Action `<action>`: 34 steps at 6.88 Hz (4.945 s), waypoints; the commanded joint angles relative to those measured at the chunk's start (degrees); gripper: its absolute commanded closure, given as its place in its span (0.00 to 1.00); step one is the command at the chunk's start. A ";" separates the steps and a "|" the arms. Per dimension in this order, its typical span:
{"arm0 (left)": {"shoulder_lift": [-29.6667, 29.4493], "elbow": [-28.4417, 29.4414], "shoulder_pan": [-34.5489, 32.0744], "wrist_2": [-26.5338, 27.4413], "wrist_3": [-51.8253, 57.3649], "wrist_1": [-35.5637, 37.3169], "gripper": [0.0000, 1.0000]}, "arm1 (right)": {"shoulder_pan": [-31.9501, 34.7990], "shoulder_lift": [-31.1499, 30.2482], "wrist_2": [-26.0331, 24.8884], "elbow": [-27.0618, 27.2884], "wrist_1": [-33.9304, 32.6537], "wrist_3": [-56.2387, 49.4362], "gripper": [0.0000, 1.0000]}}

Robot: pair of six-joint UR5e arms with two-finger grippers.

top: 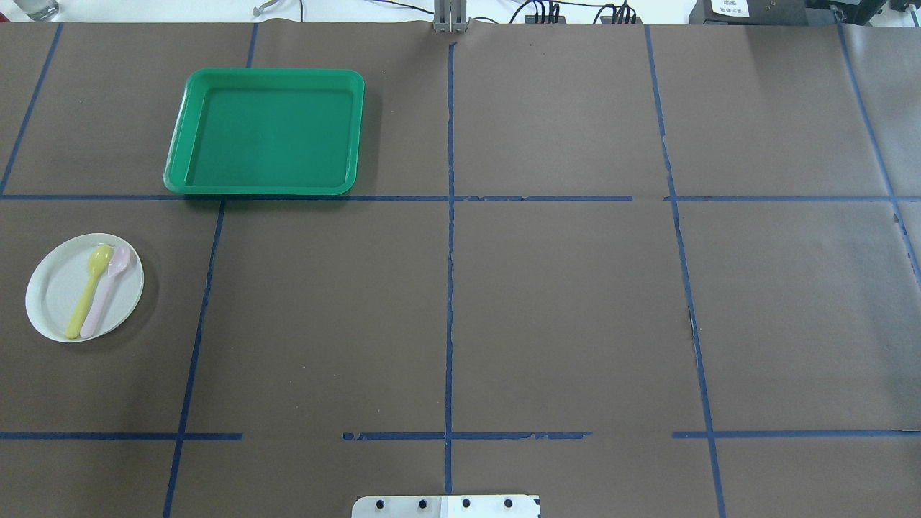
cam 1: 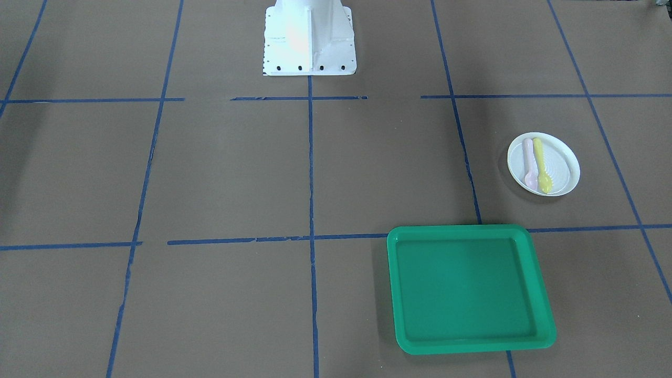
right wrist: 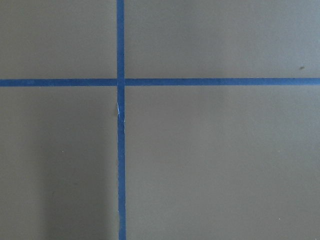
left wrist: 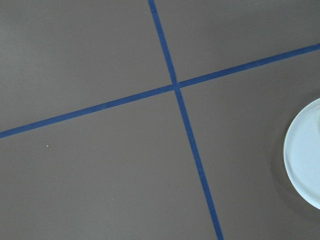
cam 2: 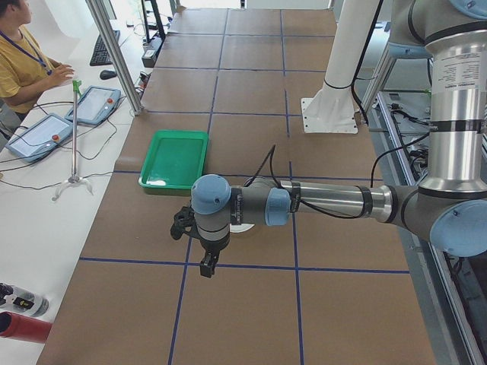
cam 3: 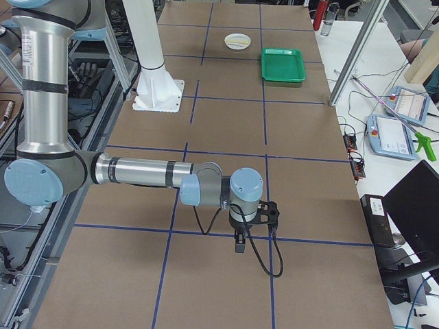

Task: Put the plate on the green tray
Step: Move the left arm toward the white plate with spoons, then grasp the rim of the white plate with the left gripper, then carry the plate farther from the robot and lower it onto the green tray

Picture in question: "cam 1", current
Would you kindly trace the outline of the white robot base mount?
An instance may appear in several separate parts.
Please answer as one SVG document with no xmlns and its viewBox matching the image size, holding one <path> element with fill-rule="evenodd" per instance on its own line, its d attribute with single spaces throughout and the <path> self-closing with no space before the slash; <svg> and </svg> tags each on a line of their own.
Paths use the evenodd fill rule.
<svg viewBox="0 0 672 378">
<path fill-rule="evenodd" d="M 341 1 L 276 1 L 265 12 L 263 75 L 353 75 L 353 14 Z"/>
</svg>

